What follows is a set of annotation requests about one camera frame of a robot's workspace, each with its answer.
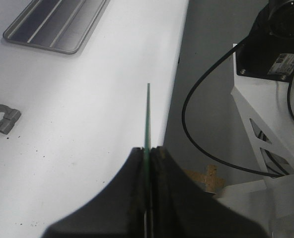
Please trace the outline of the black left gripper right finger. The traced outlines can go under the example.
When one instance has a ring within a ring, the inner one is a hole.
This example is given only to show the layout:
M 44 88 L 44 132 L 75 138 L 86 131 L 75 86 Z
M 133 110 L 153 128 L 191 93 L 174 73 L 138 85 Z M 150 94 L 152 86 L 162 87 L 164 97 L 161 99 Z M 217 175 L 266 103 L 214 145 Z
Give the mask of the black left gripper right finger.
M 164 147 L 150 152 L 156 238 L 262 238 L 263 228 L 202 191 Z

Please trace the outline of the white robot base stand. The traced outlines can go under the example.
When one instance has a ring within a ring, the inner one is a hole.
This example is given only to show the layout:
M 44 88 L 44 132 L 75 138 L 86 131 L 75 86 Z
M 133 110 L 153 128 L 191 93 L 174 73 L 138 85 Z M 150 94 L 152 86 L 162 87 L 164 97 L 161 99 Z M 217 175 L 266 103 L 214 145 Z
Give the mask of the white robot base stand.
M 259 169 L 281 176 L 226 186 L 217 200 L 271 238 L 294 238 L 294 55 L 276 56 L 262 77 L 240 70 L 239 53 L 233 65 L 231 94 Z

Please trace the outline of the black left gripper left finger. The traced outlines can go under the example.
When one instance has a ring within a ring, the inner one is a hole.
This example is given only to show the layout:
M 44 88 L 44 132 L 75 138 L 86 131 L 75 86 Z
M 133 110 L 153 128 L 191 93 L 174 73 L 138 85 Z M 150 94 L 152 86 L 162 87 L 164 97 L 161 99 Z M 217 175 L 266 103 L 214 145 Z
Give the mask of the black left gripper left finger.
M 141 148 L 133 148 L 109 184 L 84 206 L 51 224 L 45 238 L 143 238 L 146 210 Z

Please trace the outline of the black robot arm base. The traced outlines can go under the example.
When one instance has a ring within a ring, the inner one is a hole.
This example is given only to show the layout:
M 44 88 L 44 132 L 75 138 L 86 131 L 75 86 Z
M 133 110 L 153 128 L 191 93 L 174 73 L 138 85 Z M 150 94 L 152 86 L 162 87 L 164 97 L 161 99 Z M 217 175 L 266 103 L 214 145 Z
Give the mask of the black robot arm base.
M 290 82 L 294 77 L 294 0 L 270 0 L 236 52 L 239 76 Z

